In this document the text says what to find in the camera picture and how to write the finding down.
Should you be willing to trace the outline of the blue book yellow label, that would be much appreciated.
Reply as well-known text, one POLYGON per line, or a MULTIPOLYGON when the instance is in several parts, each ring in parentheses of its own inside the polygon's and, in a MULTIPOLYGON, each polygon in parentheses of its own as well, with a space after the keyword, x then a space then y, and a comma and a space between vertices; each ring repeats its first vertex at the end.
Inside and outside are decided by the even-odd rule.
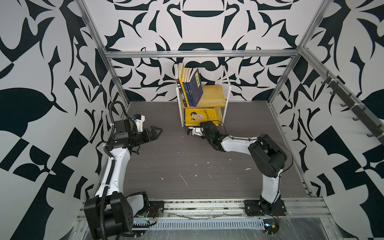
POLYGON ((195 100, 194 100, 194 94, 193 94, 193 90, 192 90, 192 87, 191 87, 191 79, 192 79, 192 75, 194 73, 194 69, 193 68, 189 68, 189 71, 188 71, 188 77, 187 77, 187 87, 188 87, 188 91, 189 91, 189 96, 190 96, 190 106, 191 107, 195 107, 195 100))
POLYGON ((204 93, 203 85, 201 83, 201 76, 198 68, 194 68, 194 73, 191 79, 191 87, 194 94, 195 105, 197 106, 204 93))
POLYGON ((185 99, 186 99, 186 102, 187 102, 187 107, 190 107, 191 106, 191 100, 190 100, 189 89, 188 89, 188 86, 187 86, 188 70, 189 70, 188 68, 184 68, 182 80, 183 80, 183 87, 184 87, 185 99))

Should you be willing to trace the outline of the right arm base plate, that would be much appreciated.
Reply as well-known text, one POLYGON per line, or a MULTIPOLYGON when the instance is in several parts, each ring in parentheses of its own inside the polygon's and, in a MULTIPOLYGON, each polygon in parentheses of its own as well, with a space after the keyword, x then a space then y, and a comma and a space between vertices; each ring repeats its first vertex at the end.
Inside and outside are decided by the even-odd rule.
POLYGON ((264 199, 260 200, 244 200, 245 213, 247 216, 269 215, 280 217, 286 215, 286 206, 281 198, 278 198, 273 204, 264 199))

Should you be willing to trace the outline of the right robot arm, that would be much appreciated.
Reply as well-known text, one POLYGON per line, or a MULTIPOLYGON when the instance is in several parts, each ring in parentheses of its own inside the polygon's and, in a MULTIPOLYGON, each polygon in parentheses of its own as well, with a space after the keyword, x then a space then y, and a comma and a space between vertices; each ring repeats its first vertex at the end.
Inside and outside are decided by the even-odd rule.
POLYGON ((212 121, 200 123, 192 134, 206 139, 216 151, 236 152, 252 157, 263 175, 263 188, 257 203, 250 201, 246 204, 247 215, 273 215, 278 208, 283 207, 280 186, 288 156, 270 136, 262 134, 255 138, 240 138, 221 134, 212 121))

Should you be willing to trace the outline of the large yellow book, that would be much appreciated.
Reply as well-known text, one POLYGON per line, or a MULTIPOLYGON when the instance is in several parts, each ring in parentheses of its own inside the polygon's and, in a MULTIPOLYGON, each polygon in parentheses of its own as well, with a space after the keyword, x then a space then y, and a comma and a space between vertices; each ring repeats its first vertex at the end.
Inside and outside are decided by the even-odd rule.
POLYGON ((184 105, 185 105, 185 107, 188 107, 189 106, 189 102, 188 102, 188 98, 187 98, 187 94, 186 94, 186 90, 185 90, 184 82, 183 82, 185 66, 184 66, 183 63, 179 63, 178 67, 179 67, 179 82, 180 82, 180 85, 181 85, 181 89, 182 89, 183 97, 184 97, 184 102, 185 102, 184 105))

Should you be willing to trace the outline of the small yellow cartoon book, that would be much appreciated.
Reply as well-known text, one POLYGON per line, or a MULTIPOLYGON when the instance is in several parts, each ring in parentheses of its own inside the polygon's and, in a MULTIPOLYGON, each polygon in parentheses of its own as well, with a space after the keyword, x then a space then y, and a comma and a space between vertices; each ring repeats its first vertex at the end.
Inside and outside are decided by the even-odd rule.
POLYGON ((196 127, 200 123, 214 121, 216 126, 219 125, 217 112, 214 108, 207 109, 185 109, 185 123, 187 127, 196 127))

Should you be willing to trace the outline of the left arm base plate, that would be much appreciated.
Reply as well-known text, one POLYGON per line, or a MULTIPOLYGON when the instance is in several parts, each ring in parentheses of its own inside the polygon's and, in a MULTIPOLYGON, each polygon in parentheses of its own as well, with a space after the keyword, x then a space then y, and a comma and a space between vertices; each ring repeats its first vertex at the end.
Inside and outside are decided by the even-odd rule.
POLYGON ((164 212, 164 206, 164 201, 149 201, 136 213, 135 217, 156 218, 164 212))

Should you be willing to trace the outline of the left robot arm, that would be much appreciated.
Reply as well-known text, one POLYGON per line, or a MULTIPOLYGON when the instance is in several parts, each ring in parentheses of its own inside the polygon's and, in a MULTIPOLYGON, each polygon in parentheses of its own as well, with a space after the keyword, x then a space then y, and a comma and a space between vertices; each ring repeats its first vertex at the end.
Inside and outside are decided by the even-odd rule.
POLYGON ((141 145, 157 140, 163 130, 155 126, 145 129, 144 115, 131 117, 127 111, 123 114, 124 120, 112 120, 112 130, 103 148, 108 156, 104 176, 95 196, 84 205, 95 240, 130 236, 136 228, 134 217, 146 214, 151 208, 146 192, 125 196, 123 185, 132 154, 139 154, 141 145))

